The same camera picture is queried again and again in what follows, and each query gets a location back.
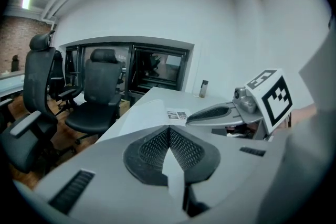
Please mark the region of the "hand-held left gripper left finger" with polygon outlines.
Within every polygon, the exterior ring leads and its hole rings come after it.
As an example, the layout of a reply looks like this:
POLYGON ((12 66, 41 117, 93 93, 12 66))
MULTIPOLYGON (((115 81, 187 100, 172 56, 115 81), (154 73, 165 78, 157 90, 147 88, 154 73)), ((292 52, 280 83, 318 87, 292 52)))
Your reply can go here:
POLYGON ((82 223, 180 223, 188 215, 165 186, 140 182, 127 170, 123 153, 133 141, 158 127, 144 129, 89 146, 46 175, 34 192, 50 202, 81 169, 94 173, 69 212, 82 223))

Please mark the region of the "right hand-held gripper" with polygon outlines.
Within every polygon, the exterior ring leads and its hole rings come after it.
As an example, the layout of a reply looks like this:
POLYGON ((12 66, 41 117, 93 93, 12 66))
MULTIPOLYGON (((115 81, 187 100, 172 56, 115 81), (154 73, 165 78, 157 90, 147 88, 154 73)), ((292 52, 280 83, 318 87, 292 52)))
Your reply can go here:
POLYGON ((233 102, 211 105, 194 114, 225 114, 188 120, 186 126, 257 124, 253 139, 268 139, 291 114, 293 101, 282 69, 266 69, 234 91, 233 102))

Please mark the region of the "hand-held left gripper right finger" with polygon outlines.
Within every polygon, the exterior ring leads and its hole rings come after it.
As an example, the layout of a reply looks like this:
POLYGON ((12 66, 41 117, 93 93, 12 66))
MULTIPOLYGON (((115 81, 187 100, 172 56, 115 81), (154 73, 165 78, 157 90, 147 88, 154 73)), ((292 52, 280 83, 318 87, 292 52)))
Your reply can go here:
POLYGON ((266 196, 282 162, 287 137, 272 141, 230 138, 170 126, 169 178, 180 199, 162 223, 262 223, 266 196))

